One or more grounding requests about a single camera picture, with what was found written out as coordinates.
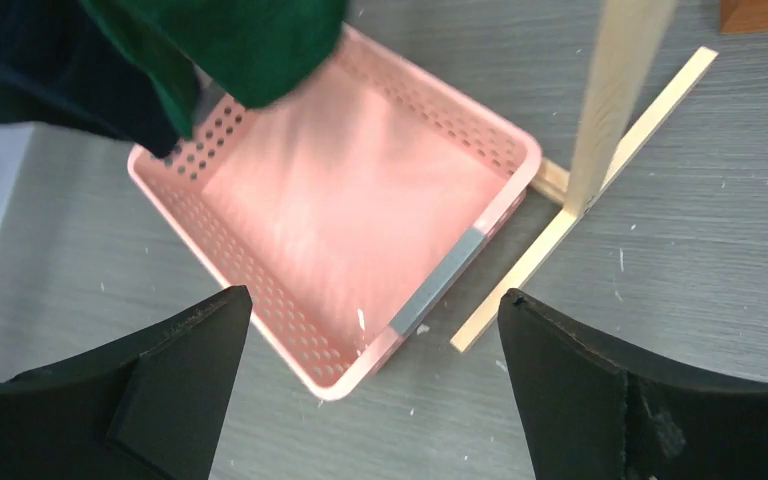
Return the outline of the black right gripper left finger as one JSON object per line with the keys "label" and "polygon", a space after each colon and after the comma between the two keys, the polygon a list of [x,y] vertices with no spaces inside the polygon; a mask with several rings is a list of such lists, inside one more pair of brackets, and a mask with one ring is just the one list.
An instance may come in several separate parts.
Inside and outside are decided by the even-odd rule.
{"label": "black right gripper left finger", "polygon": [[0,479],[206,479],[253,303],[232,286],[0,382]]}

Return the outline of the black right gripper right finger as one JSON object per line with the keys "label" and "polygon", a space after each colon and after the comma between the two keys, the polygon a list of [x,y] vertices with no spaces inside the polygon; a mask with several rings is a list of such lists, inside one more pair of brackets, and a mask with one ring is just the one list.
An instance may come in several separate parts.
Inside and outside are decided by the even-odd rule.
{"label": "black right gripper right finger", "polygon": [[517,289],[497,315],[539,479],[768,479],[768,383],[684,364]]}

